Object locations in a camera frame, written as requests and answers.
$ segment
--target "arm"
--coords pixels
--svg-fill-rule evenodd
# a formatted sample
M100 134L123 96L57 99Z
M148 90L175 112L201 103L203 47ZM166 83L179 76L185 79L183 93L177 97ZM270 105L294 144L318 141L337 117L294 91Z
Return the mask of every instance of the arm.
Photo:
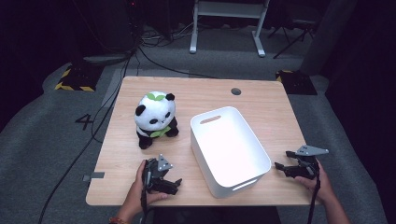
M122 204L117 217L113 219L120 219L118 222L113 223L131 223L134 216L142 211L142 206L140 205L140 196L143 189L142 174L145 169L146 161L142 161L139 169L136 172L136 178L131 188L129 189L128 195ZM148 204L167 198L165 193L148 194Z
M317 196L323 202L328 223L349 224L349 218L332 189L329 177L319 161L318 165L320 169L320 189ZM314 192L315 185L317 184L316 179L310 180L301 176L296 176L294 179L308 188L311 192Z

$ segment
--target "basket handle cutout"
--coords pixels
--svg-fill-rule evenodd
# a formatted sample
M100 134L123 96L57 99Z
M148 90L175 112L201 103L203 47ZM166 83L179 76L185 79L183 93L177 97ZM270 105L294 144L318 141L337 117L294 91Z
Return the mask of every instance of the basket handle cutout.
M253 183L256 182L256 181L257 181L257 179L250 180L249 182L247 182L247 183L245 183L245 184L242 184L242 185L239 185L238 187L234 188L233 191L238 190L238 189L241 189L241 188L243 188L243 187L245 187L245 186L247 186L247 185L251 185L251 184L253 184Z
M220 118L221 118L221 116L220 116L220 115L217 115L217 116L215 116L215 117L213 117L213 118L210 118L210 119L201 120L201 122L199 122L199 123L200 123L200 124L206 124L206 123L215 121L215 120L220 119Z

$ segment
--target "panda head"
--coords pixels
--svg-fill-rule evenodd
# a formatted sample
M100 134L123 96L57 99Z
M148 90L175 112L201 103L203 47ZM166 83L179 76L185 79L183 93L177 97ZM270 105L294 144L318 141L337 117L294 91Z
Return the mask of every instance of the panda head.
M140 101L134 113L136 125L146 131L159 131L171 122L175 116L175 95L161 91L152 91Z

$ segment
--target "stuffed panda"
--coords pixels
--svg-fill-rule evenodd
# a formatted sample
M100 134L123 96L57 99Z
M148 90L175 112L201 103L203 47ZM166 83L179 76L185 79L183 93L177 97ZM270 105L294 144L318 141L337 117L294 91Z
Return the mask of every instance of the stuffed panda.
M168 137L178 135L175 112L175 95L172 93L151 91L141 99L134 112L141 149L150 147L153 138L164 134Z

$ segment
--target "gray carpet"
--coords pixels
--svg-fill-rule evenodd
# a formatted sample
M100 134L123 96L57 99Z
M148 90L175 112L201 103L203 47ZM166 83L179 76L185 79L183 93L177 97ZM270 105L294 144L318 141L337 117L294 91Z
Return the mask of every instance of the gray carpet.
M262 30L267 56L260 58L249 32L252 29L204 30L198 36L196 54L189 54L189 35L165 47L142 47L152 61L195 75L169 72L150 62L141 51L131 59L126 75L275 80L277 70L300 67L309 37L274 60L272 57L287 44L282 32L267 39L270 31ZM0 218L5 223L38 222L51 191L91 138L91 125L83 131L83 124L75 120L90 114L92 119L95 116L93 129L99 126L109 107L106 99L120 82L123 63L105 68L96 92L56 91L54 87L67 66L49 74L43 83L44 94L25 106L0 134ZM353 223L387 223L375 183L324 95L328 80L320 74L311 79L318 95L289 95L306 143L330 150L319 159ZM111 111L96 135L98 140L103 140L110 116ZM88 144L49 202L43 223L106 223L117 213L118 207L85 203L88 183L82 177L93 171L100 148L98 141ZM305 223L308 209L281 206L277 212L284 224ZM266 223L265 217L257 220ZM326 223L321 205L316 207L313 223Z

